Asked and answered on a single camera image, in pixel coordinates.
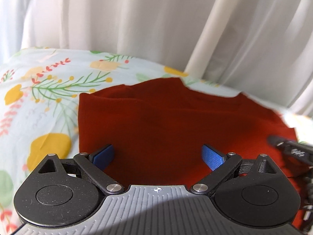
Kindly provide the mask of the white curtain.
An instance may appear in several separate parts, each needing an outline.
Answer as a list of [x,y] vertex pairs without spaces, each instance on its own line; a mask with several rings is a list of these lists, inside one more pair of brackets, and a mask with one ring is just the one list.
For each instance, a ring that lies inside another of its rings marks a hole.
[[312,116],[312,0],[1,0],[1,62],[34,46],[144,58]]

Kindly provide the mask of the red knit cardigan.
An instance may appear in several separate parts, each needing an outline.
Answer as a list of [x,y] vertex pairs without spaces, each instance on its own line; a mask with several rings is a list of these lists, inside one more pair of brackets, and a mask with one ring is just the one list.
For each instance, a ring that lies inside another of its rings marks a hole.
[[269,135],[296,139],[274,111],[240,93],[232,98],[193,91],[179,78],[154,79],[83,93],[78,105],[79,148],[113,145],[104,172],[130,185],[186,185],[209,174],[204,144],[245,159],[268,154],[305,196],[308,166],[267,143]]

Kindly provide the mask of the floral white bed sheet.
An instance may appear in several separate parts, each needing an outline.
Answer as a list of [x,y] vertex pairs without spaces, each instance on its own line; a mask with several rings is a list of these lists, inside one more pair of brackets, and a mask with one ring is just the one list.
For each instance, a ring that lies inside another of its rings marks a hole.
[[119,84],[179,77],[187,87],[233,97],[237,90],[128,55],[34,47],[1,63],[1,234],[20,220],[14,194],[47,154],[40,145],[60,143],[59,156],[78,153],[78,96]]

